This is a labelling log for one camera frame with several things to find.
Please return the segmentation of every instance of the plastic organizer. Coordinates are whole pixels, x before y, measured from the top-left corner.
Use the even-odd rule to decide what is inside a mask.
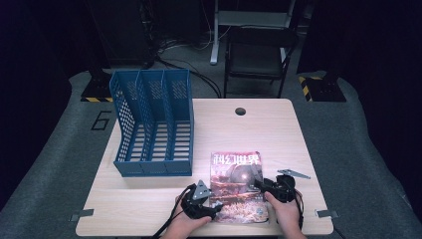
[[[115,71],[109,88],[121,129],[114,161],[121,176],[191,176],[189,71]]]

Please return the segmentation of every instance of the warning tape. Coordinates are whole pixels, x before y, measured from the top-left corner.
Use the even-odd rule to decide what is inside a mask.
[[[307,99],[307,102],[312,102],[313,97],[311,96],[310,89],[307,86],[306,79],[307,78],[305,78],[305,77],[299,77],[299,82],[301,83],[302,90],[304,91],[304,95],[305,95],[305,98]],[[311,77],[311,79],[322,80],[322,78],[319,78],[319,77]]]
[[[92,103],[112,102],[112,98],[81,98],[81,102],[92,102]]]

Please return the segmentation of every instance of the human hand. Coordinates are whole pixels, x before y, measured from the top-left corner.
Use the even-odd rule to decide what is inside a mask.
[[[180,202],[172,217],[173,220],[167,227],[167,230],[161,239],[185,239],[192,233],[192,231],[204,226],[212,220],[210,216],[205,216],[199,219],[190,219],[186,213],[183,212]]]
[[[270,192],[265,192],[265,197],[276,211],[277,220],[286,238],[306,238],[299,226],[299,208],[295,200],[283,203]]]

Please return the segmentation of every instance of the magazine cover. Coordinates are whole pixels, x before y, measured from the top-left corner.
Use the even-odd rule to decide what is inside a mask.
[[[262,160],[257,151],[212,152],[210,206],[224,204],[214,221],[224,223],[268,221],[268,208],[263,193],[254,187],[255,179],[263,181]]]

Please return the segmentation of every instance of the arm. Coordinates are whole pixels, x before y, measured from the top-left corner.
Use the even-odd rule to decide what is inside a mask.
[[[276,211],[280,228],[285,237],[288,239],[306,238],[299,227],[299,210],[295,200],[283,203],[268,191],[265,192],[265,197]]]

